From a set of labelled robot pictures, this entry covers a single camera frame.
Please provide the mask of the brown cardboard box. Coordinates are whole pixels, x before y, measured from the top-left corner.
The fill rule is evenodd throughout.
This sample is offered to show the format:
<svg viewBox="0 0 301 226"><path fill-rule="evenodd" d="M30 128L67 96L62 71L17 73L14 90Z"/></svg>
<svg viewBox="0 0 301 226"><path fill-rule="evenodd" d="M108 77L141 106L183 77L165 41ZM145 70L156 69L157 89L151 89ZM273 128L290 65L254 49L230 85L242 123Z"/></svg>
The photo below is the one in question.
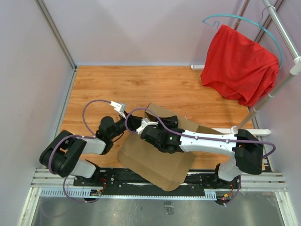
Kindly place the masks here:
<svg viewBox="0 0 301 226"><path fill-rule="evenodd" d="M228 159L207 152L162 153L133 133L127 136L117 156L122 166L167 192L177 189L190 169L214 169Z"/></svg>

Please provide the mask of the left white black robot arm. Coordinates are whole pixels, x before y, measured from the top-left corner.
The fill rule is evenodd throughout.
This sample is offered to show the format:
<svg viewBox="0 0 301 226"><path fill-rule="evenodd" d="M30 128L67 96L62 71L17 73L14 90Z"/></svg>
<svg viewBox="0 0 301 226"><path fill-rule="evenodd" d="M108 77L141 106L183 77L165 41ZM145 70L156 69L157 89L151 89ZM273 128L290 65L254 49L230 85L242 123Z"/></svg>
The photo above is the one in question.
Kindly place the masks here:
<svg viewBox="0 0 301 226"><path fill-rule="evenodd" d="M74 135L61 131L47 146L39 158L40 164L47 167L52 174L64 178L68 175L84 177L90 186L100 183L101 175L96 172L96 165L80 159L82 154L107 154L127 128L135 131L141 126L142 117L129 116L127 122L121 117L115 122L110 116L101 119L94 137Z"/></svg>

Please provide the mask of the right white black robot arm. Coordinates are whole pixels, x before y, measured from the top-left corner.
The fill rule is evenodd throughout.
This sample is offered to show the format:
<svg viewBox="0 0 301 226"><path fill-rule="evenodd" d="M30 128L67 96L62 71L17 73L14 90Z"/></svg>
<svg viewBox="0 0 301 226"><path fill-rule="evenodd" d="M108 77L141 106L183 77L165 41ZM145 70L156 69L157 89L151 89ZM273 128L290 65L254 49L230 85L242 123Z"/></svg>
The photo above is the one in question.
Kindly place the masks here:
<svg viewBox="0 0 301 226"><path fill-rule="evenodd" d="M207 152L228 156L229 160L216 167L213 183L224 188L234 178L246 173L262 173L264 144L248 130L236 134L205 134L180 128L168 128L162 121L142 119L136 129L140 138L163 153Z"/></svg>

